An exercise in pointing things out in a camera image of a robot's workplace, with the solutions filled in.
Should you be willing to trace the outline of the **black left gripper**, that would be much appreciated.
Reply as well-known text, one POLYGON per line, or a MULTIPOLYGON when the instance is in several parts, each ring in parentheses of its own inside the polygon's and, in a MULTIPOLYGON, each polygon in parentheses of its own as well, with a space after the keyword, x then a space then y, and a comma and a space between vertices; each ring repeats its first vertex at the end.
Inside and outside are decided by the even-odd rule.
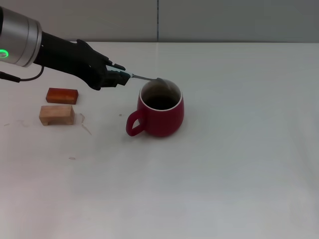
POLYGON ((125 86, 131 78, 125 67, 113 64, 85 41, 72 43, 45 32, 34 64, 74 75, 94 90, 125 86))

